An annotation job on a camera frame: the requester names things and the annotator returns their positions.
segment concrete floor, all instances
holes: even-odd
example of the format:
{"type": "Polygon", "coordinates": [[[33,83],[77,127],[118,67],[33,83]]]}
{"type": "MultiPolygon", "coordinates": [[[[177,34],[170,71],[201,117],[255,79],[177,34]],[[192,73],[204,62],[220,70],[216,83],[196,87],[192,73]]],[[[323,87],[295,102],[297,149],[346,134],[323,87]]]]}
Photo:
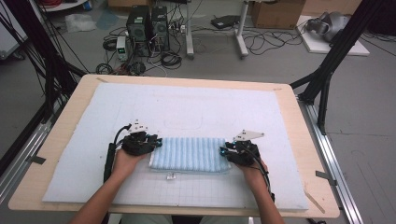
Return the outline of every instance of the concrete floor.
{"type": "MultiPolygon", "coordinates": [[[[66,10],[54,16],[55,21],[72,13],[92,15],[99,21],[105,15],[101,8],[85,12],[81,8],[66,10]]],[[[211,13],[193,20],[193,24],[210,27],[211,13]]],[[[116,19],[103,29],[64,34],[64,38],[90,71],[104,61],[103,37],[124,26],[125,19],[116,19]]],[[[326,55],[308,53],[305,46],[285,46],[263,55],[250,54],[240,60],[231,33],[194,33],[196,54],[186,58],[177,70],[151,69],[152,77],[184,77],[253,82],[291,83],[313,71],[326,55]]],[[[396,53],[395,42],[370,41],[396,53]]],[[[346,182],[360,210],[364,223],[394,223],[396,220],[396,57],[364,40],[361,43],[370,56],[347,56],[336,70],[330,89],[326,130],[332,148],[343,170],[346,182]]],[[[71,51],[64,49],[67,60],[80,67],[71,51]]],[[[112,65],[120,64],[113,60],[112,65]]],[[[0,156],[9,148],[19,132],[42,105],[44,98],[29,61],[6,60],[0,63],[0,156]]],[[[295,90],[300,93],[304,88],[295,90]]],[[[1,223],[66,223],[74,213],[10,211],[7,202],[0,205],[1,223]]],[[[287,223],[307,223],[300,218],[286,218],[287,223]]],[[[347,223],[344,216],[327,219],[327,223],[347,223]]]]}

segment human arm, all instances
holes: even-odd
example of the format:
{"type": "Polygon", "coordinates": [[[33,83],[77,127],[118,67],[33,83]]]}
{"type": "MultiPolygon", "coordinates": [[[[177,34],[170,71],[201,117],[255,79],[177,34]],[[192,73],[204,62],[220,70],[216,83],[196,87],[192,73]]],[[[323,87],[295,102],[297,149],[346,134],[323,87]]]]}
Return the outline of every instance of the human arm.
{"type": "Polygon", "coordinates": [[[254,195],[259,207],[262,224],[284,224],[282,216],[279,214],[271,195],[268,193],[266,183],[259,170],[259,164],[255,162],[251,167],[238,165],[244,173],[245,180],[254,195]]]}
{"type": "Polygon", "coordinates": [[[138,157],[130,156],[123,149],[118,150],[110,178],[80,208],[69,223],[101,223],[122,183],[134,171],[137,163],[144,157],[145,155],[138,157]]]}

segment wooden table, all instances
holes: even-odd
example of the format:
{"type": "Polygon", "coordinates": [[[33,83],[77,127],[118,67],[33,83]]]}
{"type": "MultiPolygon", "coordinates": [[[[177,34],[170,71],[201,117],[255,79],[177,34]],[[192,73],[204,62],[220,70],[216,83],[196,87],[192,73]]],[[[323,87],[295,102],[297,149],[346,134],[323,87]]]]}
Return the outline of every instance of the wooden table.
{"type": "MultiPolygon", "coordinates": [[[[81,203],[43,203],[42,198],[52,179],[57,162],[62,155],[82,114],[90,103],[99,83],[131,83],[146,85],[224,88],[239,90],[273,91],[285,122],[290,145],[295,156],[309,209],[304,212],[281,212],[283,217],[338,217],[340,212],[332,194],[329,182],[316,176],[323,172],[318,153],[306,127],[302,112],[291,87],[287,84],[219,81],[202,79],[181,79],[161,77],[116,77],[87,75],[78,84],[73,96],[56,121],[47,140],[37,156],[47,159],[42,165],[32,163],[25,177],[9,201],[13,210],[36,211],[77,211],[81,203]]],[[[114,213],[180,214],[207,216],[252,216],[257,217],[257,209],[204,208],[113,205],[114,213]]]]}

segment folded towel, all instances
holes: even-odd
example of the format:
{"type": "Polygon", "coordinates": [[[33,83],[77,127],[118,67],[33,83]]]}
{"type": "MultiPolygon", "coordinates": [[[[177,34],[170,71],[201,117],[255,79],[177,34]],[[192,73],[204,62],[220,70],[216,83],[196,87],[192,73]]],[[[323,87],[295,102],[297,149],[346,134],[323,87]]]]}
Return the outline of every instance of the folded towel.
{"type": "Polygon", "coordinates": [[[223,173],[231,165],[219,154],[223,138],[169,137],[151,152],[149,167],[156,170],[193,173],[223,173]]]}

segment striped cloth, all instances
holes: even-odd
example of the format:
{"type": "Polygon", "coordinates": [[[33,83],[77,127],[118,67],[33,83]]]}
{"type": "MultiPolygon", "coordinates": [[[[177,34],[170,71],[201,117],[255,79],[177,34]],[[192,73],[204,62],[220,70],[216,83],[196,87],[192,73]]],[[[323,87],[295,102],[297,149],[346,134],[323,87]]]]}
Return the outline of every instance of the striped cloth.
{"type": "Polygon", "coordinates": [[[231,165],[219,154],[224,143],[223,138],[163,138],[163,146],[151,152],[149,167],[193,173],[227,172],[231,165]]]}

